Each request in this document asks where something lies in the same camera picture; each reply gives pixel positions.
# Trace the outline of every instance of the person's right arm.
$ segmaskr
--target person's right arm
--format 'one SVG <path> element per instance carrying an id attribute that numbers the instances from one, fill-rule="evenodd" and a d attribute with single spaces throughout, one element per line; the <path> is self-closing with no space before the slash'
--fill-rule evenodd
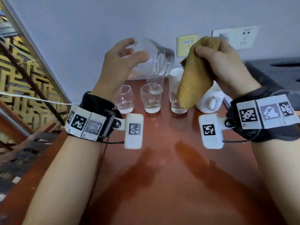
<path id="1" fill-rule="evenodd" d="M 220 51 L 198 46 L 199 57 L 210 63 L 217 83 L 235 99 L 261 87 L 250 75 L 237 52 L 221 40 Z M 300 139 L 252 143 L 266 185 L 288 224 L 300 224 Z"/>

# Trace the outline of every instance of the person's left arm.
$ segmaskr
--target person's left arm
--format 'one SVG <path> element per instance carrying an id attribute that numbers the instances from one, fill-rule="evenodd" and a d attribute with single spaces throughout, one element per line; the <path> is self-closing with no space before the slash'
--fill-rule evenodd
<path id="1" fill-rule="evenodd" d="M 132 49 L 126 48 L 132 44 L 133 38 L 122 40 L 105 54 L 93 95 L 112 101 L 133 67 L 148 60 L 147 52 L 132 54 Z M 42 178 L 22 224 L 78 224 L 91 192 L 100 147 L 99 142 L 68 136 Z"/>

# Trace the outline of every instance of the mug handle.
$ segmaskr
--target mug handle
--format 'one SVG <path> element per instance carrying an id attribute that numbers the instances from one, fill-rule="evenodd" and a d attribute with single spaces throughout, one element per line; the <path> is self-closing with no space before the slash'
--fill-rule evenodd
<path id="1" fill-rule="evenodd" d="M 214 107 L 210 106 L 213 100 L 215 100 L 215 106 Z M 223 102 L 222 98 L 220 98 L 218 96 L 213 96 L 211 98 L 211 100 L 209 101 L 208 109 L 211 110 L 211 111 L 217 111 L 218 109 L 220 109 L 220 107 L 222 105 L 222 102 Z"/>

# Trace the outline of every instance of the yellow wall switch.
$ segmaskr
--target yellow wall switch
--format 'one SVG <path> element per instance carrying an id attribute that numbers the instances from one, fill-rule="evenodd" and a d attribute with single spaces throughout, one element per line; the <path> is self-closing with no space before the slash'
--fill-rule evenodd
<path id="1" fill-rule="evenodd" d="M 191 46 L 198 41 L 198 35 L 185 35 L 177 37 L 177 57 L 188 55 Z"/>

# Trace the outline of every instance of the white sensor device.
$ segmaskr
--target white sensor device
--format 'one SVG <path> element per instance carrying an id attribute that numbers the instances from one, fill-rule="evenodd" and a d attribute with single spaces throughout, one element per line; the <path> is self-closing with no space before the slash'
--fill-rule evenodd
<path id="1" fill-rule="evenodd" d="M 285 94 L 236 104 L 242 129 L 269 129 L 300 123 Z M 222 130 L 234 126 L 217 113 L 199 116 L 199 125 L 204 147 L 221 149 L 224 145 Z"/>
<path id="2" fill-rule="evenodd" d="M 77 105 L 71 107 L 65 130 L 71 135 L 86 140 L 97 141 L 106 117 L 89 112 Z M 126 119 L 114 119 L 113 129 L 125 131 L 124 147 L 140 149 L 143 144 L 144 116 L 127 114 Z"/>

